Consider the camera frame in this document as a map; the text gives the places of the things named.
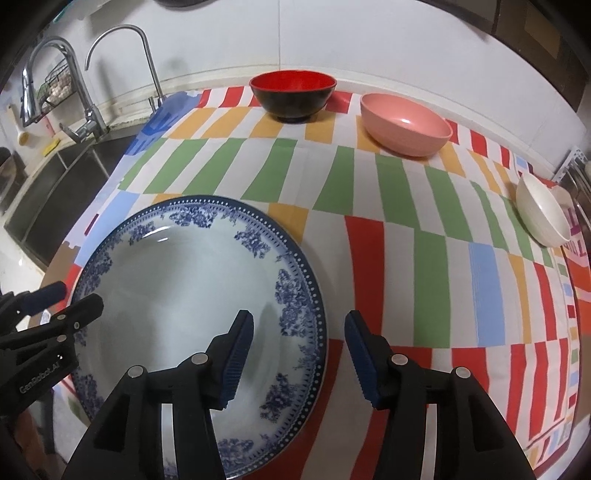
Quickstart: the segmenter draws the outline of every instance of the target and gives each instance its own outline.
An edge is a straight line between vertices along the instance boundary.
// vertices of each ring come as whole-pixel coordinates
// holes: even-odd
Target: wire basket
[[[68,67],[66,59],[63,59],[49,72],[37,92],[42,116],[47,115],[75,92],[76,88],[72,81],[70,67]]]

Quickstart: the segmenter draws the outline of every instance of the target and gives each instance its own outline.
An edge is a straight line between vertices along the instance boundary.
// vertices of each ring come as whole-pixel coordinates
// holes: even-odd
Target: faucet
[[[142,39],[142,43],[144,44],[144,51],[146,53],[146,59],[148,60],[148,67],[150,68],[150,73],[152,74],[152,80],[154,81],[154,86],[156,87],[156,93],[158,94],[158,108],[162,106],[162,102],[166,100],[166,96],[162,92],[162,87],[160,86],[160,81],[158,80],[158,74],[156,73],[156,67],[154,66],[154,61],[152,59],[152,53],[150,52],[150,45],[148,44],[148,37],[146,36],[144,30],[137,27],[136,25],[117,25],[116,27],[108,29],[104,32],[101,36],[99,36],[95,42],[90,47],[88,51],[88,55],[86,56],[86,62],[84,63],[84,70],[87,71],[88,67],[90,66],[90,57],[92,52],[95,50],[95,47],[98,43],[105,38],[111,32],[116,30],[133,30],[136,32]],[[150,103],[150,107],[152,107],[152,113],[156,112],[156,106],[154,105],[154,97],[149,97],[148,101]]]
[[[80,101],[84,107],[84,116],[86,120],[84,125],[75,132],[61,123],[60,128],[76,143],[82,142],[90,134],[94,134],[95,138],[98,140],[101,136],[105,135],[109,129],[106,126],[99,109],[90,98],[88,88],[86,88],[86,84],[82,78],[82,73],[80,72],[80,67],[78,66],[78,61],[76,60],[76,54],[74,53],[72,45],[70,45],[65,38],[61,37],[47,37],[37,45],[31,52],[27,65],[22,71],[22,125],[27,127],[35,121],[38,121],[41,116],[39,114],[39,104],[33,86],[33,64],[37,54],[44,47],[54,47],[66,58],[72,76],[73,86],[78,92]]]

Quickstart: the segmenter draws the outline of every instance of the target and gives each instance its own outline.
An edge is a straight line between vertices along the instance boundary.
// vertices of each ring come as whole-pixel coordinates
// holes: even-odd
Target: white bowl
[[[531,173],[517,185],[517,210],[530,234],[545,247],[559,247],[570,239],[569,223],[552,192]]]

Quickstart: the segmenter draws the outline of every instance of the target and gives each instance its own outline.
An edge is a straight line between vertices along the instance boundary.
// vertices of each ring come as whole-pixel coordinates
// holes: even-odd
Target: tablecloth
[[[243,86],[171,96],[50,270],[64,272],[71,291],[101,240],[135,212],[188,194],[240,199],[301,245],[330,336],[305,428],[251,477],[371,478],[386,416],[363,399],[343,345],[351,309],[424,367],[468,367],[540,473],[566,447],[577,406],[577,318],[589,311],[591,277],[574,209],[564,206],[571,242],[539,246],[512,203],[519,175],[532,171],[523,158],[452,121],[439,153],[399,158],[365,132],[359,100],[337,91],[313,122],[290,125]],[[63,386],[83,415],[71,381]],[[434,414],[424,478],[433,475]]]

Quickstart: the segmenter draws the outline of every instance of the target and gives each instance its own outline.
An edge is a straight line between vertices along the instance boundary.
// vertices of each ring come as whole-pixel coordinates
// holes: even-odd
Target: plate
[[[302,428],[324,374],[324,307],[314,274],[283,228],[223,197],[151,206],[119,225],[84,267],[72,301],[95,292],[103,315],[76,333],[76,391],[92,419],[125,371],[171,368],[226,333],[238,310],[255,321],[236,398],[213,427],[226,476],[269,462]],[[163,457],[176,470],[172,409]]]

